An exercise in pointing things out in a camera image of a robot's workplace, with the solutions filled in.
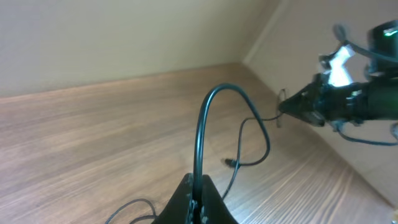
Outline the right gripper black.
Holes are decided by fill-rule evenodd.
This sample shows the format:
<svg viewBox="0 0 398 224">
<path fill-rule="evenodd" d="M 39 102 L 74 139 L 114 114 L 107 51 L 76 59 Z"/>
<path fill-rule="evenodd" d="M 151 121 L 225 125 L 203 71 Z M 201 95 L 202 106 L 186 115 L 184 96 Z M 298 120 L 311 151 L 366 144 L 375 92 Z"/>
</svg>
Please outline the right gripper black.
<svg viewBox="0 0 398 224">
<path fill-rule="evenodd" d="M 332 121 L 362 124 L 363 84 L 354 82 L 334 87 L 327 84 L 326 78 L 324 73 L 314 75 L 312 84 L 279 103 L 279 111 L 312 126 L 324 126 Z"/>
</svg>

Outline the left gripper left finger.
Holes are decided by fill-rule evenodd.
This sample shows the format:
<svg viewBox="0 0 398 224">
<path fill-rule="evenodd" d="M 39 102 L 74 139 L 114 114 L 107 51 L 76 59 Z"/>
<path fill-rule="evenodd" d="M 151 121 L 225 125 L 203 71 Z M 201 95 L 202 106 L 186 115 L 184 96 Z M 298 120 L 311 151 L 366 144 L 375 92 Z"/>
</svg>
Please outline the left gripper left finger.
<svg viewBox="0 0 398 224">
<path fill-rule="evenodd" d="M 193 174 L 187 173 L 152 224 L 188 224 L 192 219 Z"/>
</svg>

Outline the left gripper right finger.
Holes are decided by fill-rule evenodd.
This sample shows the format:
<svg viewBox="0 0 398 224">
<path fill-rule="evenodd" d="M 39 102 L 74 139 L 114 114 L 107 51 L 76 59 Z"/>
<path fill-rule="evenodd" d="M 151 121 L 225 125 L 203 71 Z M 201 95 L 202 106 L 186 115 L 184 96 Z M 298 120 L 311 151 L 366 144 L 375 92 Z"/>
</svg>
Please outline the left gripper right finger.
<svg viewBox="0 0 398 224">
<path fill-rule="evenodd" d="M 202 224 L 238 224 L 209 175 L 203 176 L 200 219 Z"/>
</svg>

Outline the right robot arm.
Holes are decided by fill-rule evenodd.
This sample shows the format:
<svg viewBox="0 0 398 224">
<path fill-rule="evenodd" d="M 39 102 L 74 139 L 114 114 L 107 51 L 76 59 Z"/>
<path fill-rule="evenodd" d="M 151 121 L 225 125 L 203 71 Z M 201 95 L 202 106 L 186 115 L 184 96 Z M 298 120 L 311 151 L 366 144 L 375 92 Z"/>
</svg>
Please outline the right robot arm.
<svg viewBox="0 0 398 224">
<path fill-rule="evenodd" d="M 323 73 L 298 93 L 279 104 L 279 111 L 313 126 L 342 121 L 363 123 L 366 120 L 397 119 L 397 21 L 385 22 L 368 31 L 368 48 L 351 41 L 346 29 L 336 24 L 333 33 L 339 48 L 348 49 L 370 59 L 364 83 L 334 86 L 329 79 L 333 52 L 321 55 Z"/>
</svg>

